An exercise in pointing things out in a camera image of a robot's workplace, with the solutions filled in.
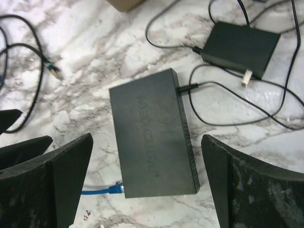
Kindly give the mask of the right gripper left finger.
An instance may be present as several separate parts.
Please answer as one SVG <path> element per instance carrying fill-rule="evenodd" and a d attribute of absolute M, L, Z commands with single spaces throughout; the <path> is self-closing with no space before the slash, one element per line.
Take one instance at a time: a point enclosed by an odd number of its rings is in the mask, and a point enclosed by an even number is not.
<path fill-rule="evenodd" d="M 0 170 L 3 228 L 67 228 L 74 223 L 93 138 L 86 133 L 66 145 Z"/>

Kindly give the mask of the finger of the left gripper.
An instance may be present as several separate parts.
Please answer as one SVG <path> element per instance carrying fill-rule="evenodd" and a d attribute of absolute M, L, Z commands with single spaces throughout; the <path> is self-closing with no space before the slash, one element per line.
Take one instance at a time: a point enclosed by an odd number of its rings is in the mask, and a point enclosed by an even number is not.
<path fill-rule="evenodd" d="M 4 133 L 11 127 L 17 119 L 21 116 L 22 112 L 18 109 L 1 110 L 0 111 L 0 134 Z"/>
<path fill-rule="evenodd" d="M 51 145 L 50 136 L 42 136 L 0 149 L 0 169 L 6 169 L 42 155 Z"/>

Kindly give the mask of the black power adapter with cable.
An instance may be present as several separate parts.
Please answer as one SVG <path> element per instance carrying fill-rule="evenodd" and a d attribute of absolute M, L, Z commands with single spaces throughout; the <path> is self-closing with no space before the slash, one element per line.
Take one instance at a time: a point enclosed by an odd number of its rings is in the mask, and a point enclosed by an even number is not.
<path fill-rule="evenodd" d="M 201 67 L 217 67 L 227 73 L 230 73 L 233 76 L 240 77 L 242 79 L 241 84 L 244 87 L 248 85 L 251 79 L 265 83 L 266 81 L 263 80 L 262 77 L 266 71 L 266 68 L 277 46 L 281 34 L 259 30 L 251 27 L 251 24 L 254 23 L 259 17 L 262 16 L 262 14 L 266 13 L 268 10 L 276 7 L 277 5 L 285 3 L 286 1 L 281 0 L 272 5 L 269 5 L 268 7 L 264 8 L 259 14 L 257 14 L 252 20 L 250 20 L 243 2 L 238 1 L 238 4 L 243 12 L 246 21 L 244 25 L 231 24 L 223 21 L 214 21 L 212 31 L 203 48 L 200 48 L 198 46 L 191 46 L 189 44 L 171 46 L 170 48 L 189 48 L 194 53 L 197 53 L 202 57 L 204 64 L 196 66 L 192 70 L 191 75 L 193 75 L 195 71 Z M 255 124 L 266 119 L 272 119 L 277 124 L 288 130 L 297 131 L 303 130 L 304 128 L 303 126 L 286 125 L 276 119 L 276 115 L 283 108 L 287 93 L 290 93 L 301 105 L 304 103 L 297 94 L 288 89 L 288 83 L 292 68 L 301 46 L 300 26 L 303 25 L 302 22 L 298 21 L 295 1 L 292 0 L 290 3 L 294 17 L 294 27 L 284 30 L 282 33 L 285 34 L 291 31 L 295 31 L 297 44 L 291 59 L 285 83 L 284 85 L 279 85 L 279 88 L 283 90 L 282 101 L 279 108 L 273 114 L 270 114 L 256 104 L 241 97 L 226 86 L 218 82 L 214 82 L 215 85 L 222 87 L 243 102 L 249 104 L 250 106 L 265 114 L 264 118 L 246 123 L 243 122 L 240 123 L 240 125 Z"/>

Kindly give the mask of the tan plastic toolbox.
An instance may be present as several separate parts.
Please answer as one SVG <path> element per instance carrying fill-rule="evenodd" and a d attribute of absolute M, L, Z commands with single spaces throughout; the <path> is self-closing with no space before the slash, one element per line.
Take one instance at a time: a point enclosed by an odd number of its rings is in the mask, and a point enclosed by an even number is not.
<path fill-rule="evenodd" d="M 145 0 L 107 0 L 119 12 L 127 12 L 137 7 Z"/>

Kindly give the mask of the black network switch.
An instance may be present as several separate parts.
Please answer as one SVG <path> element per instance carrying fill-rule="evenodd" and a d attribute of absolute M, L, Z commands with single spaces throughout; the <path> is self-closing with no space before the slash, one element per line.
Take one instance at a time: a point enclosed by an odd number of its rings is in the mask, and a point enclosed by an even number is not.
<path fill-rule="evenodd" d="M 109 90 L 126 198 L 200 189 L 179 88 L 169 68 Z"/>

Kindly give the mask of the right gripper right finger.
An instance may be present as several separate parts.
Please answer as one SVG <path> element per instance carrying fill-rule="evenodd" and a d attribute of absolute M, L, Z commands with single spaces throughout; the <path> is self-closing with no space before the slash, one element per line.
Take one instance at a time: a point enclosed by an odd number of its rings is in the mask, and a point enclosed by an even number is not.
<path fill-rule="evenodd" d="M 222 228 L 302 228 L 304 175 L 205 134 L 202 155 Z"/>

